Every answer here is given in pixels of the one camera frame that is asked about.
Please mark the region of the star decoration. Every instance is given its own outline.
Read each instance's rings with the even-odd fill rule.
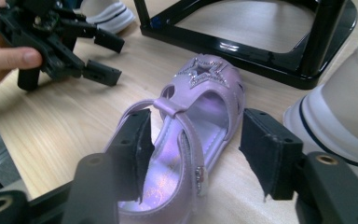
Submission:
[[[191,88],[200,83],[211,80],[228,88],[227,81],[223,78],[221,72],[227,66],[222,62],[205,62],[195,58],[192,64],[180,71],[177,76],[190,76]]]

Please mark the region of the shoe buckle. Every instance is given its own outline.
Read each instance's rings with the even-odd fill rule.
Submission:
[[[197,195],[204,196],[208,190],[208,171],[205,166],[199,166],[196,170]]]

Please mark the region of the purple sandal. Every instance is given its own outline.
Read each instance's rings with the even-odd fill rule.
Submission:
[[[240,74],[226,60],[198,55],[177,73],[153,105],[164,125],[155,142],[140,202],[121,202],[122,223],[185,223],[208,187],[208,172],[237,131],[244,109]]]

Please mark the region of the white sneaker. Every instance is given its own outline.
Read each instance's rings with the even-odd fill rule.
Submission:
[[[303,152],[338,155],[358,176],[358,50],[323,85],[289,107],[283,124]]]
[[[113,34],[122,31],[135,19],[131,10],[119,0],[84,0],[80,12],[88,23]]]

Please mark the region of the wooden table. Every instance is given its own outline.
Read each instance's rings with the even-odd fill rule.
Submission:
[[[136,15],[131,0],[124,4]],[[146,1],[150,16],[173,0]],[[354,1],[358,9],[358,0]],[[206,7],[179,25],[278,52],[290,50],[311,27],[304,8],[271,1],[228,1]],[[196,53],[142,36],[136,19],[119,35],[126,40],[120,54],[79,39],[75,53],[122,70],[115,87],[84,78],[54,82],[40,76],[40,87],[17,87],[17,71],[0,84],[0,134],[31,197],[36,198],[73,178],[77,162],[101,152],[118,119],[131,104],[156,98],[178,69]],[[327,68],[324,82],[356,48],[358,23]],[[308,93],[241,70],[247,107],[282,121],[286,108]],[[153,137],[161,121],[153,113]],[[210,175],[209,202],[192,223],[297,223],[295,201],[265,199],[247,160],[238,151],[241,127]]]

